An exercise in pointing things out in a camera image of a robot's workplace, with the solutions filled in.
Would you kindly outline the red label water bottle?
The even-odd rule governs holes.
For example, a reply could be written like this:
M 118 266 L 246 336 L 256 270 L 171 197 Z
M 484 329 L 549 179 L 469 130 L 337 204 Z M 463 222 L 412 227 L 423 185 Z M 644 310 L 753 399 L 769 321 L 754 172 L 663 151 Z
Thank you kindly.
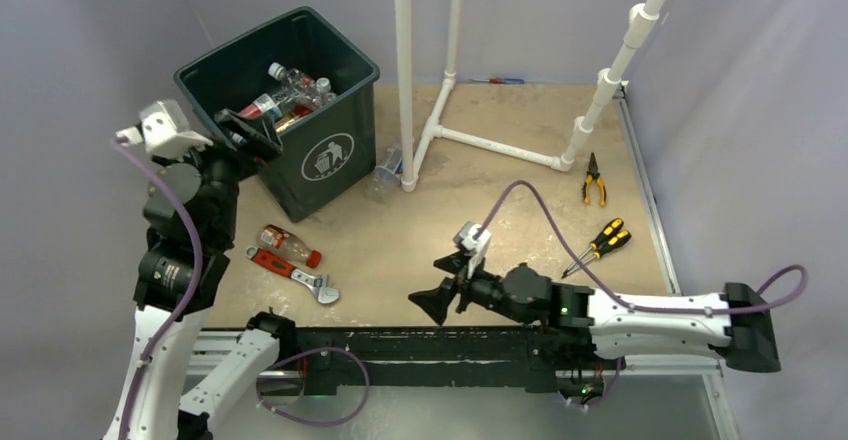
M 279 120 L 283 116 L 282 107 L 287 98 L 281 94 L 271 95 L 264 93 L 253 102 L 238 112 L 238 115 L 247 119 L 267 117 L 272 121 Z

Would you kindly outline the yellow red tea bottle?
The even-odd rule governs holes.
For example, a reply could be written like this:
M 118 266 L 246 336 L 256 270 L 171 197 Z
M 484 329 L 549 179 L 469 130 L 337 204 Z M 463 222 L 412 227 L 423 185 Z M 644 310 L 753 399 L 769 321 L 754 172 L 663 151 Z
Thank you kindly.
M 307 106 L 295 106 L 292 110 L 284 113 L 278 120 L 275 121 L 275 132 L 277 134 L 281 134 L 282 132 L 297 124 L 312 113 L 313 110 L 308 108 Z

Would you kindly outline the crushed clear bottle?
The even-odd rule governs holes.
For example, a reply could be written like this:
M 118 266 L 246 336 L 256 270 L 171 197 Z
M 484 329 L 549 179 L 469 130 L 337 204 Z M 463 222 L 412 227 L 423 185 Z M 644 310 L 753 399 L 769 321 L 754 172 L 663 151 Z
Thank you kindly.
M 280 83 L 286 96 L 297 105 L 311 110 L 318 110 L 324 106 L 324 95 L 316 81 L 308 74 L 297 68 L 287 69 L 277 62 L 273 62 L 268 67 L 268 74 Z

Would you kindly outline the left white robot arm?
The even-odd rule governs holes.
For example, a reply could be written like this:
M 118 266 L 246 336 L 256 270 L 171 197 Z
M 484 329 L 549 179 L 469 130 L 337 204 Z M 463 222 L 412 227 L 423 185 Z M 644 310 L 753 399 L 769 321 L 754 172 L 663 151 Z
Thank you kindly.
M 143 215 L 146 253 L 133 294 L 133 350 L 110 439 L 209 439 L 259 374 L 292 365 L 301 349 L 295 324 L 260 312 L 236 346 L 183 390 L 193 348 L 215 303 L 234 245 L 240 181 L 255 163 L 218 138 L 194 131 L 179 104 L 160 100 L 114 146 L 145 149 L 149 178 Z

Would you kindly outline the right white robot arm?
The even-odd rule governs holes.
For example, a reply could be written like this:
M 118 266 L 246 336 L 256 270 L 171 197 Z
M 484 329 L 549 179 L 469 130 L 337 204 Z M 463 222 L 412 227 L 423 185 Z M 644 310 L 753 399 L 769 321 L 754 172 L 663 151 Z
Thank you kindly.
M 690 355 L 722 360 L 737 371 L 781 370 L 770 310 L 744 283 L 718 293 L 650 296 L 556 282 L 522 262 L 504 274 L 473 267 L 462 251 L 435 261 L 440 285 L 409 294 L 436 324 L 448 309 L 475 304 L 553 337 L 555 351 L 576 367 L 596 358 Z

